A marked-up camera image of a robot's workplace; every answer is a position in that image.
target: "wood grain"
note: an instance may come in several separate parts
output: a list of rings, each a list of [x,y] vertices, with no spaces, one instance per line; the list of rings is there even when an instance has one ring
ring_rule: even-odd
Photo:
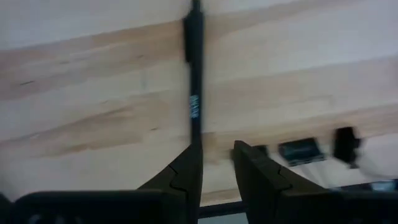
[[[1,4],[20,9],[24,1]],[[71,22],[85,2],[68,3],[54,24]],[[156,1],[141,2],[128,4],[145,10]],[[315,136],[328,152],[333,130],[352,125],[379,170],[398,175],[380,156],[394,157],[389,149],[398,142],[398,2],[204,4],[203,205],[239,200],[229,159],[237,139],[269,145],[284,164],[274,154],[278,143]],[[47,31],[0,44],[0,190],[15,199],[37,190],[135,189],[183,151],[188,70],[181,22],[170,14],[185,7],[148,21],[150,14],[139,14],[131,29],[109,32],[129,20],[121,11],[102,27],[89,18],[58,37]],[[56,15],[46,16],[18,21],[44,26]],[[81,32],[87,24],[94,28]],[[309,169],[320,170],[315,165]],[[325,187],[374,180],[331,158],[321,165],[333,172],[312,181]]]

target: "wooden table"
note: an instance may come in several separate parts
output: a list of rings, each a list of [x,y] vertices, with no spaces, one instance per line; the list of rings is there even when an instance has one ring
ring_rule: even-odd
[[[183,151],[188,5],[0,3],[0,190],[14,200],[38,190],[135,189]],[[398,175],[397,1],[208,0],[204,8],[202,205],[239,200],[228,154],[236,139],[275,152],[315,136],[327,153],[333,130],[352,125],[378,172]],[[312,178],[301,168],[293,170],[325,187],[374,180],[330,157],[308,165]]]

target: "light wood surface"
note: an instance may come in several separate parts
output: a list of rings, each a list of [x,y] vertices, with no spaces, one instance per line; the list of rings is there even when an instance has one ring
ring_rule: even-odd
[[[26,2],[0,3],[28,12],[0,13],[0,190],[135,189],[188,146],[188,2]],[[204,3],[202,205],[239,200],[237,139],[275,152],[315,136],[328,152],[332,131],[352,125],[378,173],[398,175],[397,1]],[[332,158],[301,168],[325,187],[382,179]]]

